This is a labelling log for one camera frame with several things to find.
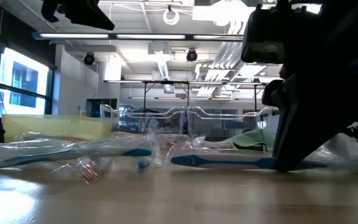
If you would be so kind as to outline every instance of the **toothbrush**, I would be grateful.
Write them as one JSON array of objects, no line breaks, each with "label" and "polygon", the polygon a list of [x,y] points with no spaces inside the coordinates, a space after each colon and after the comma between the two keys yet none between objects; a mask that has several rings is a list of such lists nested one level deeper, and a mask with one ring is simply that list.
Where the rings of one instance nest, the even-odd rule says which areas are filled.
[{"label": "toothbrush", "polygon": [[[189,154],[182,156],[173,156],[171,163],[199,167],[209,169],[274,169],[275,158],[264,157],[257,154],[225,152],[227,150],[218,153],[200,153]],[[301,163],[295,168],[295,170],[303,169],[316,169],[326,167],[327,165],[311,162],[301,161]]]},{"label": "toothbrush", "polygon": [[64,161],[70,159],[76,159],[82,156],[98,156],[98,157],[109,157],[109,156],[134,156],[143,157],[150,156],[152,152],[149,149],[138,149],[133,147],[122,147],[115,149],[92,149],[86,152],[80,150],[70,149],[60,152],[50,152],[28,156],[17,156],[10,159],[0,161],[0,168],[20,166],[25,164],[31,164],[35,162],[50,162],[50,161]]}]

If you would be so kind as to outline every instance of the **yellow container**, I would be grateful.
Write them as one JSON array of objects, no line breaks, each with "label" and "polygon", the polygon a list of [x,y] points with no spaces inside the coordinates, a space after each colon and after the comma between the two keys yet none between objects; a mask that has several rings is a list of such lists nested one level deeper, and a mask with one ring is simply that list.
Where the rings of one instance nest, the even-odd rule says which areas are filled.
[{"label": "yellow container", "polygon": [[112,121],[70,115],[16,115],[4,114],[2,125],[5,142],[13,142],[15,136],[26,132],[45,134],[80,134],[90,138],[106,138],[111,134]]}]

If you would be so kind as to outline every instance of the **green cloth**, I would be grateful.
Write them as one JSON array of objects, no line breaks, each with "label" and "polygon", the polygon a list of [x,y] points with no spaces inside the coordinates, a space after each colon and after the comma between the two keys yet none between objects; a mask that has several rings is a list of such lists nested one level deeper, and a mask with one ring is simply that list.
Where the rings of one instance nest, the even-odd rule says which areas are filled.
[{"label": "green cloth", "polygon": [[228,140],[238,149],[249,149],[254,146],[264,146],[268,151],[273,150],[276,134],[266,129],[256,129],[231,137]]}]

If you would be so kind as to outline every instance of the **wooden table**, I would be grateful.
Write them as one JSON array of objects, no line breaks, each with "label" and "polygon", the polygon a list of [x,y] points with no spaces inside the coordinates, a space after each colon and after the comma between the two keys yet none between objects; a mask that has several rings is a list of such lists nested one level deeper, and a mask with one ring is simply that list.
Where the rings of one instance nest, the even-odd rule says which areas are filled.
[{"label": "wooden table", "polygon": [[0,170],[0,223],[358,223],[358,175],[129,164],[91,185],[44,167]]}]

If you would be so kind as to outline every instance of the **fluorescent light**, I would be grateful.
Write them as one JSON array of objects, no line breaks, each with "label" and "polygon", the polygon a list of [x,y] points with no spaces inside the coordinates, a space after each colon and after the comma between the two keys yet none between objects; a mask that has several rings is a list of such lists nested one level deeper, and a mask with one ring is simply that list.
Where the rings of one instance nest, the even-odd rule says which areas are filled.
[{"label": "fluorescent light", "polygon": [[105,80],[108,83],[143,83],[143,81],[137,80]]},{"label": "fluorescent light", "polygon": [[184,40],[185,35],[158,35],[158,34],[117,34],[117,39],[174,39],[174,40]]},{"label": "fluorescent light", "polygon": [[242,35],[194,35],[195,40],[227,40],[242,41]]},{"label": "fluorescent light", "polygon": [[190,84],[220,85],[223,82],[189,82]]},{"label": "fluorescent light", "polygon": [[187,100],[187,98],[180,97],[158,97],[159,100]]},{"label": "fluorescent light", "polygon": [[252,83],[252,82],[243,82],[243,83],[226,83],[227,85],[262,85],[262,83]]},{"label": "fluorescent light", "polygon": [[51,39],[109,39],[108,34],[40,34],[43,38]]},{"label": "fluorescent light", "polygon": [[[137,99],[137,100],[144,100],[144,97],[139,97],[139,96],[137,96],[137,97],[128,97],[128,99]],[[148,99],[148,100],[151,100],[151,99],[155,99],[155,97],[146,97],[146,99]]]}]

